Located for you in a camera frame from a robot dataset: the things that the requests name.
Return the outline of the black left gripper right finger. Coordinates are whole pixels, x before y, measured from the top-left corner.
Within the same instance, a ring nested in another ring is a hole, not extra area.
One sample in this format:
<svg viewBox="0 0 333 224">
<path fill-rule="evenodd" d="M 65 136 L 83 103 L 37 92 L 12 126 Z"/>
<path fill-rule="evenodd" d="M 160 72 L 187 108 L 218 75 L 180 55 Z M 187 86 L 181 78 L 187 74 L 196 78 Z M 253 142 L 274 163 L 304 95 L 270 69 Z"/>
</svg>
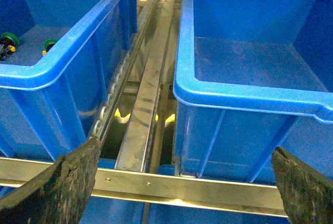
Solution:
<svg viewBox="0 0 333 224">
<path fill-rule="evenodd" d="M 332 223 L 331 179 L 282 147 L 271 163 L 290 223 Z"/>
</svg>

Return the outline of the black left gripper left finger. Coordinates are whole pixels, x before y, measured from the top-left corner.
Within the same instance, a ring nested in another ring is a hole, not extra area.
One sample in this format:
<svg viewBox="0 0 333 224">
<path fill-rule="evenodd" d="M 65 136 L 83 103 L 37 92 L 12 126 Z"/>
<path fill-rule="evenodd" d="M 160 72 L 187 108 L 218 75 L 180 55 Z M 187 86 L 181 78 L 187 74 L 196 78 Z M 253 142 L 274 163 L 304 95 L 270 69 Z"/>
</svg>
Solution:
<svg viewBox="0 0 333 224">
<path fill-rule="evenodd" d="M 90 138 L 1 198 L 1 223 L 79 223 L 95 185 L 101 142 Z"/>
</svg>

